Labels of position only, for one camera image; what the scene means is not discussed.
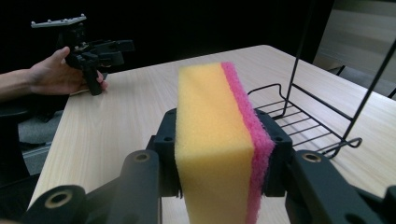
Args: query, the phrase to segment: black handheld device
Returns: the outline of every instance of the black handheld device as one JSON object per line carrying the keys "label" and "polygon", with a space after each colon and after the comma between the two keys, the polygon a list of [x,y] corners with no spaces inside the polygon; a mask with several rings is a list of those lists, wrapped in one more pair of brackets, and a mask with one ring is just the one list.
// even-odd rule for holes
{"label": "black handheld device", "polygon": [[124,64],[122,53],[134,51],[134,42],[132,40],[87,42],[86,30],[82,23],[86,19],[85,15],[81,14],[80,17],[58,21],[48,20],[41,23],[32,21],[32,28],[57,27],[60,29],[57,49],[65,46],[70,48],[70,53],[66,57],[67,64],[83,72],[91,95],[99,95],[102,89],[100,83],[96,81],[97,67]]}

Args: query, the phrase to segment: person's arm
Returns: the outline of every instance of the person's arm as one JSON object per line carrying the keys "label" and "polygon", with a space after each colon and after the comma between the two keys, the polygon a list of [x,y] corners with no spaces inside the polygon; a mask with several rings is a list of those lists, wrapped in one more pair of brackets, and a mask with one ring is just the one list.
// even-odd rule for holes
{"label": "person's arm", "polygon": [[[82,71],[65,62],[69,47],[56,50],[47,59],[29,69],[21,69],[0,75],[0,103],[28,94],[62,95],[87,90]],[[97,81],[105,90],[107,83],[98,72]]]}

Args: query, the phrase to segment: human hand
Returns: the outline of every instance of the human hand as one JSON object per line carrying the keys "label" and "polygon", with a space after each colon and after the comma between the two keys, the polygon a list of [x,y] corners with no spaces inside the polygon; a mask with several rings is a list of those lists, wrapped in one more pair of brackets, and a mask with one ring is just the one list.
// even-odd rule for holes
{"label": "human hand", "polygon": [[[32,93],[61,95],[88,89],[82,71],[66,63],[65,58],[69,53],[69,47],[58,49],[47,59],[29,69],[28,82]],[[96,80],[101,84],[102,90],[107,88],[108,84],[99,71]]]}

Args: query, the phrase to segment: screw hole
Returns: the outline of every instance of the screw hole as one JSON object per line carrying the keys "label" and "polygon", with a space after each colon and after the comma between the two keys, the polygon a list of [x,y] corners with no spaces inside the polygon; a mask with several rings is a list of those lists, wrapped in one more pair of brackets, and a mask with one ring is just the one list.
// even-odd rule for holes
{"label": "screw hole", "polygon": [[63,190],[53,193],[45,202],[45,206],[49,209],[60,207],[68,203],[72,199],[72,191]]}

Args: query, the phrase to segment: black wire rack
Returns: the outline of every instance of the black wire rack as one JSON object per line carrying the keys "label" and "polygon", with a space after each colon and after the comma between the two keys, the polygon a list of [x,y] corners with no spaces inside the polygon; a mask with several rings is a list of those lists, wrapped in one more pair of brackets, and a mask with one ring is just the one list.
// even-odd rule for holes
{"label": "black wire rack", "polygon": [[[377,73],[375,74],[375,77],[374,77],[372,83],[370,84],[369,88],[367,89],[367,92],[365,93],[364,97],[362,98],[355,114],[351,117],[348,114],[346,114],[345,112],[343,112],[341,109],[328,104],[324,100],[317,97],[314,93],[307,91],[304,88],[302,88],[294,83],[294,77],[295,77],[297,65],[300,60],[301,52],[304,47],[305,36],[306,36],[307,30],[309,27],[309,23],[311,21],[315,2],[316,2],[315,0],[312,0],[310,3],[310,8],[308,10],[306,22],[304,25],[303,35],[301,37],[301,41],[300,41],[299,48],[298,48],[298,51],[296,54],[293,70],[291,72],[290,84],[288,86],[287,95],[286,96],[282,95],[282,90],[281,90],[282,87],[281,87],[281,84],[279,84],[279,83],[275,83],[275,84],[271,84],[268,86],[263,86],[263,87],[254,89],[252,91],[249,91],[247,93],[247,95],[250,95],[251,93],[257,92],[257,91],[278,88],[278,92],[279,92],[279,96],[280,96],[279,101],[276,101],[276,102],[273,102],[273,103],[270,103],[267,105],[261,105],[256,108],[260,109],[261,111],[263,111],[263,112],[267,113],[269,116],[271,116],[279,124],[279,126],[282,129],[286,129],[286,128],[292,127],[294,125],[301,124],[302,122],[310,124],[308,127],[305,127],[301,130],[298,130],[296,128],[295,130],[298,130],[298,131],[289,133],[290,136],[309,132],[314,129],[321,129],[322,131],[320,132],[320,134],[315,135],[314,137],[306,137],[304,140],[295,142],[295,143],[293,143],[293,147],[297,147],[299,145],[303,145],[308,142],[314,142],[318,139],[327,137],[330,139],[330,142],[331,142],[329,145],[327,145],[325,147],[306,148],[306,149],[315,150],[315,151],[323,154],[324,156],[332,159],[339,153],[341,148],[344,146],[359,147],[361,145],[362,138],[355,137],[352,139],[348,139],[348,136],[349,136],[349,133],[352,130],[355,122],[357,121],[361,111],[363,110],[367,100],[369,99],[371,93],[373,92],[376,83],[381,78],[382,73],[384,72],[385,68],[387,67],[389,61],[391,60],[391,58],[393,56],[393,53],[396,49],[396,39],[393,41],[393,44],[391,45],[389,52],[387,53],[384,61],[381,63],[381,66],[379,67]],[[307,96],[311,97],[312,99],[321,103],[322,105],[325,105],[331,111],[333,111],[336,114],[338,114],[339,116],[343,117],[346,120],[346,122],[348,122],[348,125],[347,125],[344,133],[340,134],[340,133],[336,132],[329,125],[326,125],[325,122],[323,122],[319,119],[316,119],[314,116],[310,115],[308,112],[306,112],[305,110],[303,110],[302,108],[297,106],[297,104],[294,104],[293,102],[291,102],[290,101],[291,89],[296,89],[300,92],[303,92]],[[301,115],[301,116],[299,119],[296,119],[293,122],[289,122],[288,117],[295,116],[295,115]]]}

